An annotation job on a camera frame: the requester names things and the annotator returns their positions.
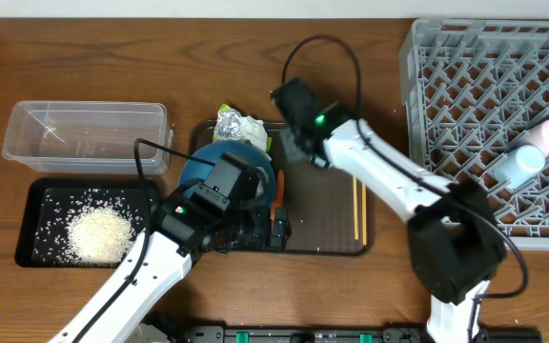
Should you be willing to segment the clear plastic bin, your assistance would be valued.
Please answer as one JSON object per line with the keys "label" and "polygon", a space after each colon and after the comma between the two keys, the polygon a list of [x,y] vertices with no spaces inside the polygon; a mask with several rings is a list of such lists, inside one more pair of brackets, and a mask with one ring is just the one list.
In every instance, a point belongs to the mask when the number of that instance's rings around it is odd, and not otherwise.
{"label": "clear plastic bin", "polygon": [[27,100],[11,110],[2,156],[37,172],[135,174],[137,138],[172,145],[163,105]]}

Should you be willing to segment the orange carrot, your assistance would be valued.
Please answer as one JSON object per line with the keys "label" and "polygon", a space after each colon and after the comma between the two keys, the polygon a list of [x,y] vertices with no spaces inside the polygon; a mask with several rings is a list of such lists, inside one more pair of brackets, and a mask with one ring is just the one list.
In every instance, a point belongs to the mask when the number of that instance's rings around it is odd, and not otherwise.
{"label": "orange carrot", "polygon": [[285,174],[282,169],[277,172],[276,181],[275,181],[275,197],[271,206],[271,219],[275,219],[275,211],[278,208],[283,207],[284,200],[284,190],[285,190]]}

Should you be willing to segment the dark blue bowl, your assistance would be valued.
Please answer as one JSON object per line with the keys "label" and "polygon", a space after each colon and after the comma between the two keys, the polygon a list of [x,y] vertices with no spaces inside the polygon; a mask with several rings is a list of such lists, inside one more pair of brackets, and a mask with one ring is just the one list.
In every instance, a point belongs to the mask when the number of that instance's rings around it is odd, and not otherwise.
{"label": "dark blue bowl", "polygon": [[[223,152],[231,153],[265,172],[268,189],[262,205],[270,206],[275,200],[276,182],[274,169],[266,153],[241,141],[220,140],[200,148],[193,154],[193,157],[215,163]],[[213,167],[210,165],[188,160],[180,173],[178,184],[181,185],[193,178],[206,179],[212,169]]]}

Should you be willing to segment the black waste tray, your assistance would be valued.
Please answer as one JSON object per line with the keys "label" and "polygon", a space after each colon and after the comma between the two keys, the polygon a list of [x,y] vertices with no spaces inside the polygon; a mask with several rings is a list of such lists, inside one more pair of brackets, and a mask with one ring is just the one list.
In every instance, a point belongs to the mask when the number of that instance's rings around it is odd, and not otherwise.
{"label": "black waste tray", "polygon": [[25,268],[114,268],[145,228],[136,180],[41,178],[30,185],[15,262]]}

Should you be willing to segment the brown serving tray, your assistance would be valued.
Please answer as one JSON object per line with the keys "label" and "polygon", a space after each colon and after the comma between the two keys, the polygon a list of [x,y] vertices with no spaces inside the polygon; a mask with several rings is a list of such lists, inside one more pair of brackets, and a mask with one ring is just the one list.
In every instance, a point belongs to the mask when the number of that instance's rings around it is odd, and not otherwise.
{"label": "brown serving tray", "polygon": [[288,212],[291,236],[286,253],[361,256],[374,245],[374,213],[369,209],[372,196],[367,192],[367,237],[363,246],[361,234],[361,185],[357,182],[359,239],[354,239],[352,176],[336,169],[318,169],[307,161],[287,162],[280,139],[284,123],[266,122],[271,139],[268,152],[274,169],[285,174],[283,207]]}

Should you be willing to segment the white rice pile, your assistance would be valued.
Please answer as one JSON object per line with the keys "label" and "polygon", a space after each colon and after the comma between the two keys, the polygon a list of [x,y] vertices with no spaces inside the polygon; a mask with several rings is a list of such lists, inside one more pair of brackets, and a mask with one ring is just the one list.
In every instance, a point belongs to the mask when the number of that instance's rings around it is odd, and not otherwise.
{"label": "white rice pile", "polygon": [[144,229],[133,189],[50,188],[30,261],[39,267],[112,267]]}

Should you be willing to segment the grey dishwasher rack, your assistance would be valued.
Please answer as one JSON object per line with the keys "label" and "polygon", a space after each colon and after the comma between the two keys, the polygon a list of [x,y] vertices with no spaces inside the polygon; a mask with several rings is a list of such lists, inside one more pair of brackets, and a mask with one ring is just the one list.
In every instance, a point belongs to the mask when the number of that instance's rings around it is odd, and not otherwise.
{"label": "grey dishwasher rack", "polygon": [[418,19],[399,69],[412,160],[478,182],[519,248],[549,251],[549,157],[516,189],[494,175],[549,120],[549,21]]}

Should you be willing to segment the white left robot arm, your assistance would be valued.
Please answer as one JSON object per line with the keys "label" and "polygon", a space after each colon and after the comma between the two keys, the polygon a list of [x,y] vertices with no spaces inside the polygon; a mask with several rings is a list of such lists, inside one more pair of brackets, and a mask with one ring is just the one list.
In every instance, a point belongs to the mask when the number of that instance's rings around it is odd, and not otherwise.
{"label": "white left robot arm", "polygon": [[194,179],[152,207],[151,228],[55,342],[124,342],[154,304],[207,252],[282,252],[288,212],[226,196]]}

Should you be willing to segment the wooden chopstick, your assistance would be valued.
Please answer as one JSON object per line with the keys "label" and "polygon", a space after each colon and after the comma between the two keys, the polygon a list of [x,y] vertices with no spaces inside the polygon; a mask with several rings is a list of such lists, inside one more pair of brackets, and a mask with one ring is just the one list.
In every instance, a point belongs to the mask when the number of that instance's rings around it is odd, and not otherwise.
{"label": "wooden chopstick", "polygon": [[368,245],[367,232],[367,187],[365,183],[361,183],[361,234],[363,246]]}
{"label": "wooden chopstick", "polygon": [[354,239],[359,239],[359,218],[358,218],[358,196],[357,196],[357,178],[352,177],[352,190],[353,190],[353,219],[354,219]]}

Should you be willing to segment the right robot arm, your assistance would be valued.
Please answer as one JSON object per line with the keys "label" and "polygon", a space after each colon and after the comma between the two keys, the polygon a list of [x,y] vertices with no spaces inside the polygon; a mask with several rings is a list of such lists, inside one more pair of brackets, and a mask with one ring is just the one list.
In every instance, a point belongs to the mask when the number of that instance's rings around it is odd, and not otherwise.
{"label": "right robot arm", "polygon": [[506,256],[484,189],[426,171],[343,105],[273,103],[302,151],[358,178],[406,223],[414,273],[431,295],[431,338],[475,341],[481,303]]}

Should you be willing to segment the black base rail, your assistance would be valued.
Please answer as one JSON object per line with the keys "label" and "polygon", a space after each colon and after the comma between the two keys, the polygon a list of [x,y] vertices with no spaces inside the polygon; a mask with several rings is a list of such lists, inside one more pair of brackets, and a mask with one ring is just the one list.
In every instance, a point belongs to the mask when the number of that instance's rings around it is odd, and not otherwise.
{"label": "black base rail", "polygon": [[230,326],[205,321],[184,326],[164,313],[147,315],[127,343],[429,343],[418,325],[394,323],[383,328]]}

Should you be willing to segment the light blue plastic cup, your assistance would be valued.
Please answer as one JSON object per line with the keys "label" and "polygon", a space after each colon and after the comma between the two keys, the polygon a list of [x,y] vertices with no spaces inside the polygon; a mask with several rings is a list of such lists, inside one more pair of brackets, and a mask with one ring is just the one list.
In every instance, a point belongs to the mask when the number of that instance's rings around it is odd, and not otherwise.
{"label": "light blue plastic cup", "polygon": [[538,174],[545,166],[542,151],[532,145],[521,146],[505,155],[494,169],[498,182],[508,181],[507,188],[514,190]]}

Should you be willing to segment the crumpled foil snack wrapper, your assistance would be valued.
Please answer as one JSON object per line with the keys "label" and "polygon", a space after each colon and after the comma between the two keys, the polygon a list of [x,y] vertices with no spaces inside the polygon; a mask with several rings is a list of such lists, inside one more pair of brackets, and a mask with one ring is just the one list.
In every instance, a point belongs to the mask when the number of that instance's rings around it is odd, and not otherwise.
{"label": "crumpled foil snack wrapper", "polygon": [[213,140],[249,143],[264,152],[269,151],[271,142],[262,120],[244,116],[227,104],[222,104],[217,111]]}

